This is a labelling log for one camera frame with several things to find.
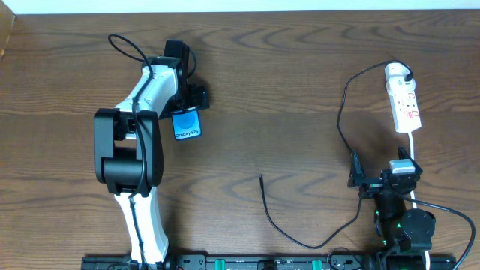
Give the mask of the blue Galaxy smartphone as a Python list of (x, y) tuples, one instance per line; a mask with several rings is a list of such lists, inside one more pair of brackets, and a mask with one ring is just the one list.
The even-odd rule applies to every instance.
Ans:
[(202, 135), (200, 116), (197, 111), (172, 115), (172, 126), (177, 141), (189, 140)]

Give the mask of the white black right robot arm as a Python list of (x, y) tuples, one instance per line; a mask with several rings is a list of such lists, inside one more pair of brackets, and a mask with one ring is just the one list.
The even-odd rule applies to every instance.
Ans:
[(367, 256), (365, 269), (425, 269), (425, 253), (432, 248), (436, 219), (419, 208), (408, 209), (405, 200), (417, 187), (423, 170), (404, 147), (398, 159), (388, 163), (377, 178), (365, 175), (356, 151), (351, 154), (348, 186), (358, 188), (359, 197), (372, 199), (376, 206), (374, 225), (385, 248)]

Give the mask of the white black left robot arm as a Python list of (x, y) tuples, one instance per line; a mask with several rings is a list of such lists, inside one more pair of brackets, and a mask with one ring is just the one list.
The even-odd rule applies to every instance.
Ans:
[(208, 107), (208, 96), (188, 83), (191, 74), (186, 58), (150, 58), (130, 94), (94, 116), (95, 174), (123, 212), (132, 244), (128, 268), (176, 267), (158, 203), (164, 172), (159, 121), (172, 120), (176, 140), (201, 136), (199, 111)]

